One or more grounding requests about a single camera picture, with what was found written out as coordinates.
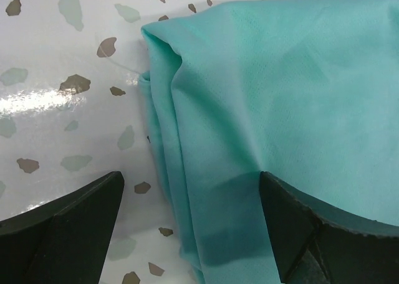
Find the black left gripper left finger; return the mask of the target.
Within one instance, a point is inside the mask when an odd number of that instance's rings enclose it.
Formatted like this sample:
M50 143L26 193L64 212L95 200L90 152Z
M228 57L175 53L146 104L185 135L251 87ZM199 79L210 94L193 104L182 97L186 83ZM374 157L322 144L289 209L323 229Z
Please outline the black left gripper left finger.
M125 181L119 171L1 221L1 283L98 283Z

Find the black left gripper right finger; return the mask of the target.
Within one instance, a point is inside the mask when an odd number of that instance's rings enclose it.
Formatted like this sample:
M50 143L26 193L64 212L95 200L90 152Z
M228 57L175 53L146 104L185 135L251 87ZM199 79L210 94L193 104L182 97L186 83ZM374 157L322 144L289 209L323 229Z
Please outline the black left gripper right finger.
M259 194L281 283L398 283L398 227L346 212L269 172Z

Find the mint green t-shirt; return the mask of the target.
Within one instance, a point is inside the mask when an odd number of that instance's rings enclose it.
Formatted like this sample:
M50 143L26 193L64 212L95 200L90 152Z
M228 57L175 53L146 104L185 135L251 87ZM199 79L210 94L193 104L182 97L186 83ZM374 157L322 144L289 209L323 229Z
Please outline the mint green t-shirt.
M227 2L142 27L160 183L200 283L278 283L269 171L398 223L398 0Z

